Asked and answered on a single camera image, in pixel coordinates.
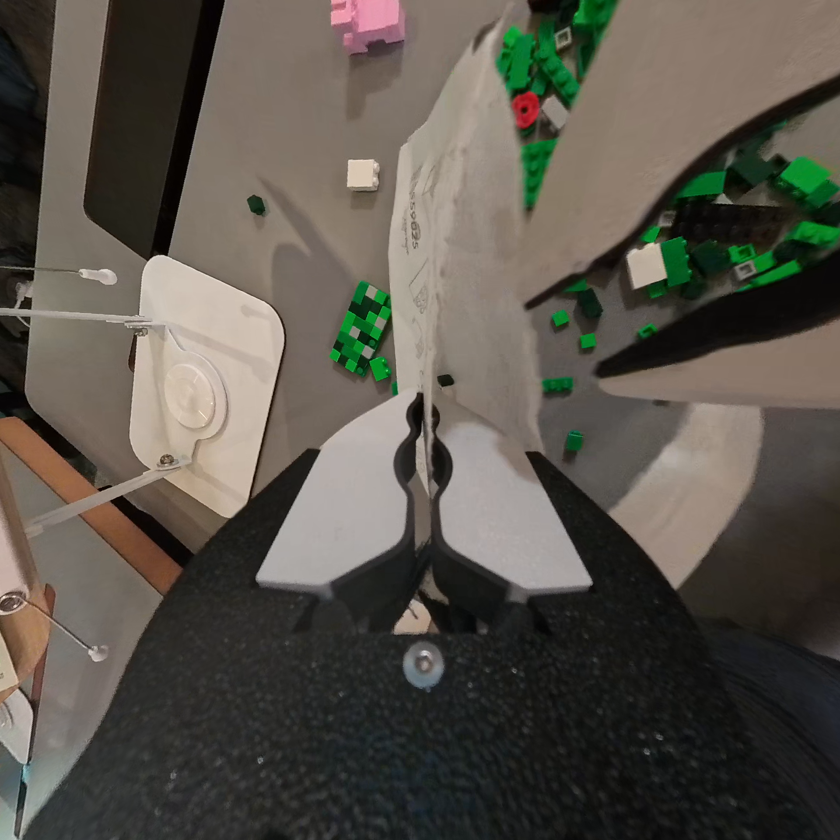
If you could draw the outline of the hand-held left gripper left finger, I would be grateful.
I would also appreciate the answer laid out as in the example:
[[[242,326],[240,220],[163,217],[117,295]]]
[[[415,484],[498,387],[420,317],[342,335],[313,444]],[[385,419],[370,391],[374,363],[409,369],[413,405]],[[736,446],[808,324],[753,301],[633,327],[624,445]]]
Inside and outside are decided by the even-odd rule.
[[[259,586],[335,597],[362,571],[414,550],[420,392],[402,392],[321,446],[256,574]]]

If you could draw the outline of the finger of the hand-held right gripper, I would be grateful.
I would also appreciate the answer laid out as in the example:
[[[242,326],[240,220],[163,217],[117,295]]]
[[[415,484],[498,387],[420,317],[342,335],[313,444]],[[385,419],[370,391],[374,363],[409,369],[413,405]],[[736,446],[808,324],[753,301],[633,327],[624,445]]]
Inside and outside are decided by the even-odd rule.
[[[523,236],[523,304],[617,259],[680,184],[838,94],[839,3],[621,2]]]
[[[709,302],[594,375],[614,396],[837,410],[839,260]]]

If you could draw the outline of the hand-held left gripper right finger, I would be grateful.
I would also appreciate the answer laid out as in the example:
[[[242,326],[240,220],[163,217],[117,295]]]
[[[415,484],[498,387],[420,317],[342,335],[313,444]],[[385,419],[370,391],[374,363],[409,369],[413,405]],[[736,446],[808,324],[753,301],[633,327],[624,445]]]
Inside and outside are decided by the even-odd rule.
[[[592,578],[525,448],[468,410],[438,410],[436,535],[515,600],[588,592]]]

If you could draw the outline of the white printed paper bag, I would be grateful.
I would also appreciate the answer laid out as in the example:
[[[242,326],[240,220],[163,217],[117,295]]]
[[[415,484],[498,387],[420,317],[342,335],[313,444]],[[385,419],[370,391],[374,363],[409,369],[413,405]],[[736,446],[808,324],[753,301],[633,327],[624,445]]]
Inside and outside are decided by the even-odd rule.
[[[395,382],[543,452],[537,336],[519,299],[520,141],[497,69],[507,7],[469,42],[397,159],[388,241]]]

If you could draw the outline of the green studded baseplate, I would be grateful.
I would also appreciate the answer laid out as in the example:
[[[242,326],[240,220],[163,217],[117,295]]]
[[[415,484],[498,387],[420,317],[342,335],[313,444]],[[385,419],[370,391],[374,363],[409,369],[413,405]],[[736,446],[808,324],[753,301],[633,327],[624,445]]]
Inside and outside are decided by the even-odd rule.
[[[543,178],[549,168],[558,138],[534,141],[521,147],[523,205],[532,210],[539,198]]]

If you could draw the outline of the long black plate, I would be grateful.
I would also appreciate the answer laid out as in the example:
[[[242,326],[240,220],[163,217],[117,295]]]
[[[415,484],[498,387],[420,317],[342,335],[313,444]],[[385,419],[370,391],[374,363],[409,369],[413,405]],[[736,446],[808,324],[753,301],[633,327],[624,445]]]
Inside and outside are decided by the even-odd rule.
[[[791,220],[791,212],[783,206],[692,202],[677,209],[670,233],[696,244],[708,240],[765,244],[777,239]]]

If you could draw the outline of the pile of green toy bricks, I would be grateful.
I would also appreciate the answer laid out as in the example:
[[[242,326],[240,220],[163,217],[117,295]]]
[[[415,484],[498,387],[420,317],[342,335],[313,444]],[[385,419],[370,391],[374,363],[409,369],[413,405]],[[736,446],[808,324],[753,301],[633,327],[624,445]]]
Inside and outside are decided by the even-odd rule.
[[[541,103],[533,131],[521,133],[516,127],[526,141],[521,146],[558,138],[557,151],[620,3],[529,2],[537,23],[506,30],[497,56],[502,84],[510,100],[533,91]],[[602,304],[585,276],[596,268],[621,266],[636,298],[674,302],[677,321],[718,298],[838,259],[838,122],[831,125],[831,154],[826,150],[830,143],[816,137],[818,129],[829,128],[827,112],[838,114],[838,94],[735,143],[681,183],[657,220],[617,259],[563,281],[554,291],[572,291],[584,317],[597,320]],[[765,244],[696,244],[670,233],[677,209],[692,202],[786,207],[792,220]],[[642,327],[630,345],[664,327]]]

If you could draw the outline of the green pixel pattern panel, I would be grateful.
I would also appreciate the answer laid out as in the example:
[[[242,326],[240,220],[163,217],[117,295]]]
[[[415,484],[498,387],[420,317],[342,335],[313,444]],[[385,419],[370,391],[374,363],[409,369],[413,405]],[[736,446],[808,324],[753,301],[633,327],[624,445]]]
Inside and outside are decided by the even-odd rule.
[[[391,366],[379,350],[391,319],[391,295],[361,281],[339,326],[331,362],[360,378],[371,372],[376,382],[389,379]]]

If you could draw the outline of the pink toy brick pig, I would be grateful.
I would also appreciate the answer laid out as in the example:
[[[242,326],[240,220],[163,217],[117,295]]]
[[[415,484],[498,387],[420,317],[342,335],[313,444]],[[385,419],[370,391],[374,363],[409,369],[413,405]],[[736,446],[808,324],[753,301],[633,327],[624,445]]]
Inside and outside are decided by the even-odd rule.
[[[373,43],[402,43],[406,15],[399,1],[331,1],[330,24],[352,56],[367,53]]]

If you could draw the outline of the person's dark blue clothing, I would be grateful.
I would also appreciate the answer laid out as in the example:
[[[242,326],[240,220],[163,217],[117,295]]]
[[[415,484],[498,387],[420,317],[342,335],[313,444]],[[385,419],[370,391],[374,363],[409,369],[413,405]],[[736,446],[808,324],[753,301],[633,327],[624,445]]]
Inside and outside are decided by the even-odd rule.
[[[696,621],[756,749],[820,838],[839,838],[839,663],[730,621]]]

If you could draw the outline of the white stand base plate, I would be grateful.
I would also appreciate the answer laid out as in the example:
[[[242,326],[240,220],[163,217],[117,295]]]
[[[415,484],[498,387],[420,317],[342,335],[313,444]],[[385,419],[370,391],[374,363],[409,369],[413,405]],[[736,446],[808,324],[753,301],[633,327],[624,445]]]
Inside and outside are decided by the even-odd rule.
[[[113,484],[185,466],[137,487],[132,504],[195,551],[249,499],[286,335],[267,302],[158,255],[140,301],[119,304],[108,269],[2,259],[2,327],[28,328],[24,392],[33,411]]]

